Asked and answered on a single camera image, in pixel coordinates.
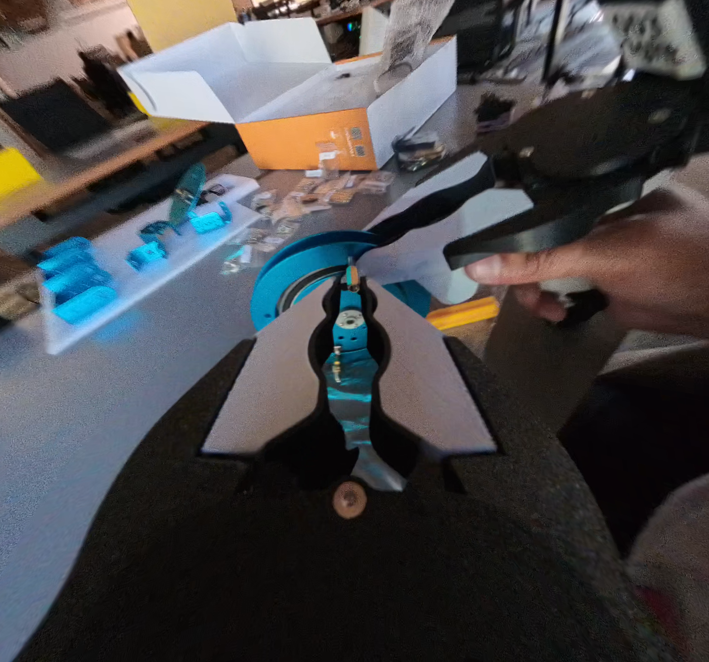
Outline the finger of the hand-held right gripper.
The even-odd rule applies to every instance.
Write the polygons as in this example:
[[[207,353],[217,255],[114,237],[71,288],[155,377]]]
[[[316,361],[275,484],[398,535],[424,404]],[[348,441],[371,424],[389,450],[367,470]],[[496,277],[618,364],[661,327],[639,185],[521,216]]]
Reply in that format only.
[[[409,188],[365,231],[380,245],[390,244],[452,216],[469,199],[493,188],[496,179],[492,160],[483,152],[473,152]]]
[[[414,281],[444,305],[464,303],[476,293],[478,284],[463,268],[449,267],[444,247],[531,207],[522,190],[485,190],[447,218],[366,252],[360,258],[360,274],[380,285]]]

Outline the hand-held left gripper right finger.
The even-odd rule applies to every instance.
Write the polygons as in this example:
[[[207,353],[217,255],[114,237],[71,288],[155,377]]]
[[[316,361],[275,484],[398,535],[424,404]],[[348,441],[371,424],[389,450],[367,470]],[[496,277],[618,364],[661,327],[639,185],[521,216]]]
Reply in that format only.
[[[371,383],[374,453],[407,483],[421,465],[497,453],[484,409],[443,334],[372,278],[360,291]]]

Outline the blue round turntable base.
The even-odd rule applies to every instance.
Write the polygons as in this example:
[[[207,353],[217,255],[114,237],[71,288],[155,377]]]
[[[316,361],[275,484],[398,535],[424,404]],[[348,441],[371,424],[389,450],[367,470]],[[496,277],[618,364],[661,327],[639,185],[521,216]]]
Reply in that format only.
[[[255,329],[262,330],[292,305],[303,300],[323,282],[342,277],[349,259],[359,259],[366,251],[379,246],[371,232],[342,230],[323,232],[295,241],[278,251],[260,270],[254,284],[250,314]],[[395,298],[426,317],[431,295],[415,281],[384,284]],[[361,298],[340,298],[340,313],[355,320],[345,324],[341,316],[332,330],[335,346],[345,354],[367,348],[367,326],[361,315]]]

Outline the grey desk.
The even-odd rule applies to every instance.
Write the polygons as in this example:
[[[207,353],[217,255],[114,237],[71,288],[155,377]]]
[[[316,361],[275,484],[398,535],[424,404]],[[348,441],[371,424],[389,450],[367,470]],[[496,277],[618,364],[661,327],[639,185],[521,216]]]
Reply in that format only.
[[[257,271],[223,245],[73,348],[36,312],[1,332],[1,660],[47,614],[113,481],[153,425],[254,333]]]

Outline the wood-edged desk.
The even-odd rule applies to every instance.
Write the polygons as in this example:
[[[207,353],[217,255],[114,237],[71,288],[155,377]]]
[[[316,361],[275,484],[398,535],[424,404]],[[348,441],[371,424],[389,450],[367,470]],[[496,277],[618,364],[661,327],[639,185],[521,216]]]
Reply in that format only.
[[[174,120],[150,128],[144,138],[100,161],[65,167],[56,182],[40,179],[1,197],[1,248],[24,254],[58,234],[151,190],[178,179],[192,164],[226,147],[244,152],[234,126]]]
[[[391,6],[393,1],[394,0],[367,0],[351,10],[332,12],[320,18],[316,18],[315,22],[319,28],[323,28],[327,25],[357,18],[368,8],[385,10]]]

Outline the person's right hand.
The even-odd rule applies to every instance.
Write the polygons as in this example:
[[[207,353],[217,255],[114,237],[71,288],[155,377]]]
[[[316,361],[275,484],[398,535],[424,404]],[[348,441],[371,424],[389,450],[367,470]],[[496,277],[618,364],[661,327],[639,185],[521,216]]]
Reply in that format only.
[[[504,253],[465,267],[478,284],[510,286],[538,318],[561,322],[548,281],[578,278],[606,296],[629,330],[708,338],[708,196],[660,188],[605,217],[579,241],[534,253]]]

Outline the bag of black parts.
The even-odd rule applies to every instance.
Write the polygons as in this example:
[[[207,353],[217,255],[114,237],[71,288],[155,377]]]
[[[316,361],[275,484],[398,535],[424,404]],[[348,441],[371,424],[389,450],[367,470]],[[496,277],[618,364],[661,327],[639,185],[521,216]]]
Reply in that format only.
[[[400,171],[416,172],[442,161],[447,148],[436,131],[414,129],[394,138],[391,147]]]

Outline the large clear plastic bag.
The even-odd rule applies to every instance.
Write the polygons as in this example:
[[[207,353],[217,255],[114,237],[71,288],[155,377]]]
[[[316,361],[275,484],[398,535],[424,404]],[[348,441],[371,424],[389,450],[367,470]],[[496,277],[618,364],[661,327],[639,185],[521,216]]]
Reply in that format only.
[[[342,354],[342,383],[332,377],[332,358],[323,367],[330,413],[339,422],[350,452],[357,451],[351,475],[368,488],[402,492],[406,480],[376,453],[371,443],[371,387],[377,363],[365,350]]]

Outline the yellow tool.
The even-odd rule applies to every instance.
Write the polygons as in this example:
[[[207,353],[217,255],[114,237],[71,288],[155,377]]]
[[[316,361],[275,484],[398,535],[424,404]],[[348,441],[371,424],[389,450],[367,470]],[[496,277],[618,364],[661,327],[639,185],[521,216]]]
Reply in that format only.
[[[428,313],[426,320],[444,332],[458,327],[497,318],[500,304],[493,296],[439,308]]]

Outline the orange and white cardboard box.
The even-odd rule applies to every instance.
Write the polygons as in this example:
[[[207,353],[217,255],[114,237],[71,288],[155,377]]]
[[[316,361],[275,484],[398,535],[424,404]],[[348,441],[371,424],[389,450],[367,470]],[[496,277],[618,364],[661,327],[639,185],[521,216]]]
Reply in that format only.
[[[315,21],[297,18],[226,23],[119,74],[151,116],[235,126],[260,169],[315,169],[327,144],[341,169],[368,171],[456,90],[456,37],[383,91],[380,59],[333,63]]]

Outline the clear bubble bag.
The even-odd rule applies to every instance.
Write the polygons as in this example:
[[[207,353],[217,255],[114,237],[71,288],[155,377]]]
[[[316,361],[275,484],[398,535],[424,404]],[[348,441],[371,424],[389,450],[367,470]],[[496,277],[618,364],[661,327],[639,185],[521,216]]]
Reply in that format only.
[[[426,49],[456,0],[395,0],[384,34],[374,90],[377,97],[423,62]]]

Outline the blue oval metal plate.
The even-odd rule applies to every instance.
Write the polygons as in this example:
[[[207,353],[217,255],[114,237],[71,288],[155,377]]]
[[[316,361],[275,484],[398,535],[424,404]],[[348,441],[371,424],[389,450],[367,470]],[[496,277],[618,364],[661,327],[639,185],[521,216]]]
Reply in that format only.
[[[199,205],[205,183],[206,168],[202,163],[192,165],[178,180],[171,195],[167,215],[167,221],[173,229],[178,230],[190,219]]]

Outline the yellow tray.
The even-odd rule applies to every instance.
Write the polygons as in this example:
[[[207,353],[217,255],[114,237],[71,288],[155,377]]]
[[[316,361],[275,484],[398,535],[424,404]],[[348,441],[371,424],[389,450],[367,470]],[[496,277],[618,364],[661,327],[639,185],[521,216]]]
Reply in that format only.
[[[41,180],[41,175],[19,150],[1,148],[1,199]]]

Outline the wide blue perforated bracket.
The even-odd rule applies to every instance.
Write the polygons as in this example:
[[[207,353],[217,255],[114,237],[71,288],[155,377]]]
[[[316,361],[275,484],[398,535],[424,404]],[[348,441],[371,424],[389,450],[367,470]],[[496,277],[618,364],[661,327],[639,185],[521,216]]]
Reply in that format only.
[[[195,212],[188,213],[187,218],[194,232],[199,235],[207,234],[231,224],[233,215],[226,203],[220,201],[216,206],[217,211],[210,211],[202,215]]]

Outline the teal multi-hole metal bracket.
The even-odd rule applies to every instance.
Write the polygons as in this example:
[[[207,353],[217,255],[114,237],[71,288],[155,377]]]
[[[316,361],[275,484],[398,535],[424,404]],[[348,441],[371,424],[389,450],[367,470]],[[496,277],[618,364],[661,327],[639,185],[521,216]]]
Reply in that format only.
[[[142,227],[137,234],[144,243],[150,243],[153,241],[162,241],[162,237],[166,232],[173,232],[177,236],[182,235],[182,232],[180,232],[177,227],[166,220],[149,223]]]

